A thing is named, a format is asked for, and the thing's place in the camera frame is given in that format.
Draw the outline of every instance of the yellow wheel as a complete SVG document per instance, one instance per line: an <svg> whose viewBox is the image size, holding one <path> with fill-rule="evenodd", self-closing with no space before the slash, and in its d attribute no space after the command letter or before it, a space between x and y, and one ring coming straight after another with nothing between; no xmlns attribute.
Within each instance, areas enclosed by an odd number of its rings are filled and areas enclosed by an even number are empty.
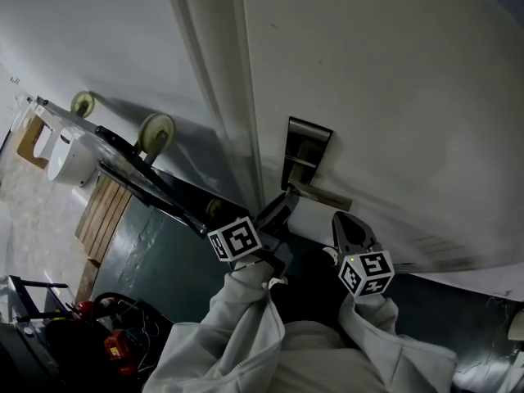
<svg viewBox="0 0 524 393"><path fill-rule="evenodd" d="M160 131L164 131L167 134L165 145L160 151L162 152L174 140L174 122L169 115L149 115L138 130L138 148L140 151L148 153L155 144L156 136Z"/></svg>
<svg viewBox="0 0 524 393"><path fill-rule="evenodd" d="M82 91L76 93L75 97L71 101L71 112L76 114L81 108L86 111L82 114L82 118L87 118L93 112L95 108L95 97L91 92Z"/></svg>

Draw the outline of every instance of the dark floor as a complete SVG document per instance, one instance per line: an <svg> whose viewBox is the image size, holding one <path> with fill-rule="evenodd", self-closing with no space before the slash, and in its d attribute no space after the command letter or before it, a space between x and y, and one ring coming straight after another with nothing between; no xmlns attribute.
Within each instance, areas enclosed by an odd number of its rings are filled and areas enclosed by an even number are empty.
<svg viewBox="0 0 524 393"><path fill-rule="evenodd" d="M317 243L291 237L300 273L302 253ZM93 296L106 291L145 300L175 322L200 321L222 287L226 264L207 238L132 199L98 274ZM495 393L520 344L507 340L521 308L513 301L448 287L412 275L397 275L387 290L399 306L397 332L455 350L456 384L475 393Z"/></svg>

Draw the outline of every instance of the floor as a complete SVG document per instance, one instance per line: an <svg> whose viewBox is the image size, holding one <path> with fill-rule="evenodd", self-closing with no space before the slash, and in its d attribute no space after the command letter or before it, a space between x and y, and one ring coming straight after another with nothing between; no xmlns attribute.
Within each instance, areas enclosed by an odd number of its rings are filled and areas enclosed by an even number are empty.
<svg viewBox="0 0 524 393"><path fill-rule="evenodd" d="M87 260L75 229L90 190L91 182L74 188L48 180L44 170L16 154L16 137L10 137L0 155L0 201L7 203L12 220L8 274L67 283L70 291L61 290L61 295L66 301L74 298ZM29 293L43 309L45 290L31 288Z"/></svg>
<svg viewBox="0 0 524 393"><path fill-rule="evenodd" d="M288 242L300 273L301 254L319 245L302 237ZM117 291L154 305L175 322L200 321L222 287L228 266L209 242L132 199L98 274L93 296ZM398 333L457 351L455 383L476 393L496 392L520 343L506 334L521 303L397 275L388 288L400 309Z"/></svg>

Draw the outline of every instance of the wheel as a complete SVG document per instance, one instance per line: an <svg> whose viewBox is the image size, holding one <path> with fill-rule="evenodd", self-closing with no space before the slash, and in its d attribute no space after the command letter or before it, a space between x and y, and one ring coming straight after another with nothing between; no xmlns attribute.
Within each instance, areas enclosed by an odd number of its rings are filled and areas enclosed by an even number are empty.
<svg viewBox="0 0 524 393"><path fill-rule="evenodd" d="M87 110L82 114L82 118L87 118L95 108L95 97L91 92L82 91L76 93L75 97L73 97L73 100L71 101L71 112L75 114L82 107L87 108Z"/></svg>
<svg viewBox="0 0 524 393"><path fill-rule="evenodd" d="M160 131L164 131L167 134L165 145L160 150L162 152L174 140L174 122L168 115L149 115L138 130L138 148L148 153L155 144L156 136Z"/></svg>

